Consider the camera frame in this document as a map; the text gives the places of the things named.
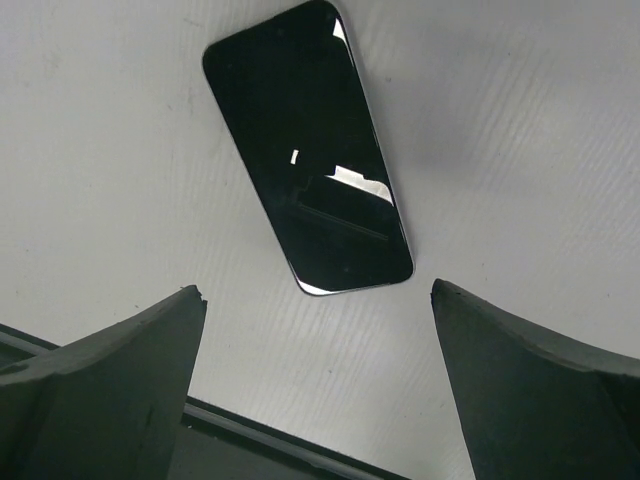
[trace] black phone screen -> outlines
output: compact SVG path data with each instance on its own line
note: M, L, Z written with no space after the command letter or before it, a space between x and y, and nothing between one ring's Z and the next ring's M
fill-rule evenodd
M409 278L413 261L336 8L303 3L211 45L203 66L302 289Z

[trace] white table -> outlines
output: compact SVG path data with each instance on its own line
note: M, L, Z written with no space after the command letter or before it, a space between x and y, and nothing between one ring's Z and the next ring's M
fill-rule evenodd
M0 321L64 344L197 283L192 395L470 479L434 278L640 356L640 4L344 0L417 271L312 298L200 67L295 3L2 3Z

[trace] white surface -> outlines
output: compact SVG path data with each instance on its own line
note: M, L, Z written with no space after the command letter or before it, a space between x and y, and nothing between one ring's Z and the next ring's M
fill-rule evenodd
M414 479L470 479L432 281L640 356L640 4L344 1L415 253L297 288L200 68L293 1L4 1L0 317L67 343L181 285L191 394Z

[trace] smartphone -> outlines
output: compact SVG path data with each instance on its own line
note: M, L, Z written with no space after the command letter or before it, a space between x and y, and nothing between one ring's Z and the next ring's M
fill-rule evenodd
M337 9L303 3L209 46L203 67L302 290L408 279L413 261Z

